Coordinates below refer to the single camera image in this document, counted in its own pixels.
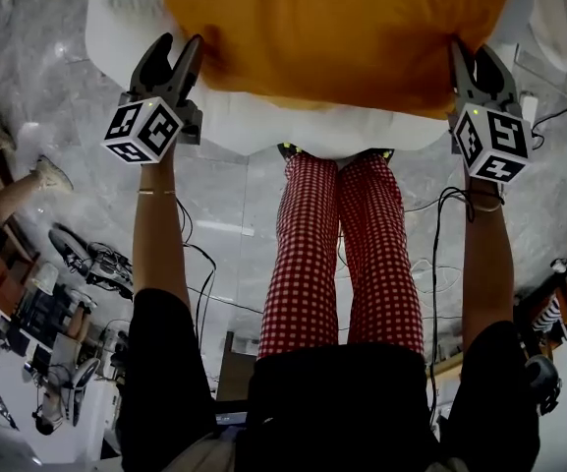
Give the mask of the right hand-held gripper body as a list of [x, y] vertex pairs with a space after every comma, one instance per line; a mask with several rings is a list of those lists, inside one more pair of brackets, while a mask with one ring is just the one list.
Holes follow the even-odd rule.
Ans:
[[506, 185], [531, 162], [533, 133], [520, 105], [511, 100], [474, 103], [459, 98], [451, 130], [469, 175]]

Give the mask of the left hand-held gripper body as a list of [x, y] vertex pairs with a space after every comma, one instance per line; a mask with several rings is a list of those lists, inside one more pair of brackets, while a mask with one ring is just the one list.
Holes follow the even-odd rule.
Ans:
[[159, 163], [174, 143], [200, 144], [202, 117], [189, 99], [126, 91], [101, 144], [128, 164]]

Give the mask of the orange pillow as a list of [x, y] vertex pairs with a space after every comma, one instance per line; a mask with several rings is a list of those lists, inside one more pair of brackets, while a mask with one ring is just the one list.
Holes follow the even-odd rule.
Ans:
[[376, 89], [402, 112], [453, 108], [449, 47], [478, 50], [507, 0], [164, 0], [204, 40], [202, 76], [221, 91], [326, 98]]

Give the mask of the person's right forearm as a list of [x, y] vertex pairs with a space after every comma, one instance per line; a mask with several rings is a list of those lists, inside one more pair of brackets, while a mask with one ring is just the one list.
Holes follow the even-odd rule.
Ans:
[[[497, 186], [469, 177], [466, 190]], [[490, 325], [513, 317], [514, 266], [503, 209], [473, 211], [466, 223], [463, 267], [463, 349], [469, 350]]]

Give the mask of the person's left forearm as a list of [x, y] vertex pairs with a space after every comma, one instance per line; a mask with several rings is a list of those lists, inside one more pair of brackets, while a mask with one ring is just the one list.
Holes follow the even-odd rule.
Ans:
[[174, 150], [141, 168], [133, 239], [134, 292], [156, 289], [190, 307]]

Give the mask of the white round beanbag chair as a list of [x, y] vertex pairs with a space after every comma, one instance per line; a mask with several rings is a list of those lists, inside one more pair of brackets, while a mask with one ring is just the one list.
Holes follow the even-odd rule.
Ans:
[[[533, 0], [508, 0], [490, 45], [509, 68], [527, 30]], [[163, 0], [88, 0], [85, 45], [94, 65], [121, 88], [147, 48], [163, 33], [177, 32]], [[252, 94], [224, 92], [199, 81], [191, 98], [204, 112], [207, 143], [250, 155], [290, 140], [320, 157], [367, 148], [417, 150], [437, 141], [444, 121], [366, 108], [305, 111], [279, 108]]]

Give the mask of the black and beige wrist bands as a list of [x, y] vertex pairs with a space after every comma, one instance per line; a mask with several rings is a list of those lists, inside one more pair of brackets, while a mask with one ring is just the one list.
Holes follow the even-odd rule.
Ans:
[[466, 196], [473, 211], [495, 212], [504, 205], [504, 199], [497, 190], [469, 189]]

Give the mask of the person's right black shoe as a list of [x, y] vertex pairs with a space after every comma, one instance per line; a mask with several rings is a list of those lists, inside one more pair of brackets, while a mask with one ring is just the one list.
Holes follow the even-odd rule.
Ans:
[[359, 154], [359, 158], [376, 155], [381, 157], [386, 163], [389, 163], [394, 155], [394, 148], [369, 148]]

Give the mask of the yellow seat pad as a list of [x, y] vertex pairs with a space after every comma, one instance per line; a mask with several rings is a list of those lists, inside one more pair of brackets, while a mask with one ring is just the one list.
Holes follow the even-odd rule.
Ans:
[[351, 89], [334, 92], [326, 98], [297, 97], [257, 93], [257, 98], [279, 107], [305, 111], [326, 111], [334, 108], [372, 108], [401, 111], [407, 105], [399, 98], [376, 89]]

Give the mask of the black white gear pile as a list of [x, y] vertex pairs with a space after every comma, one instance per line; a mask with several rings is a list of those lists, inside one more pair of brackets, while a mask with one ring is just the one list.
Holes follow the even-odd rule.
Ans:
[[133, 266], [119, 251], [101, 242], [85, 242], [62, 224], [54, 224], [48, 238], [68, 270], [87, 285], [133, 300]]

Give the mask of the white bucket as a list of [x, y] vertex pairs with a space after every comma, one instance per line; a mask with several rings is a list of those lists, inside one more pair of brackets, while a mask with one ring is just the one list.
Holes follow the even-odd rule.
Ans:
[[58, 276], [58, 268], [53, 263], [45, 262], [31, 278], [31, 283], [41, 292], [52, 296]]

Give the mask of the brown cabinet with white top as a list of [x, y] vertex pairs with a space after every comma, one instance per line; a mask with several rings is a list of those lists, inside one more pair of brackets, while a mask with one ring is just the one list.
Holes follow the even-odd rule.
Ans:
[[26, 258], [8, 240], [0, 252], [0, 312], [10, 318], [26, 293], [26, 284], [38, 261], [38, 254]]

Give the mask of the person's red checked trousers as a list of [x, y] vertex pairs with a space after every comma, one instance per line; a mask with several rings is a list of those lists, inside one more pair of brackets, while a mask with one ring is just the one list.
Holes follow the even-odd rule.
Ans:
[[287, 161], [261, 358], [338, 342], [335, 272], [345, 245], [353, 288], [348, 340], [424, 352], [402, 197], [381, 157], [344, 167], [303, 153]]

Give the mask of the person's black shirt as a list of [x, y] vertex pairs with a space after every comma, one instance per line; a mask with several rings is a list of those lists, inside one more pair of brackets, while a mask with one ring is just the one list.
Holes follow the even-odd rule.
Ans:
[[391, 344], [275, 354], [255, 363], [246, 425], [222, 429], [193, 320], [140, 291], [119, 418], [124, 472], [531, 472], [539, 416], [515, 327], [471, 345], [447, 421], [429, 425], [425, 365]]

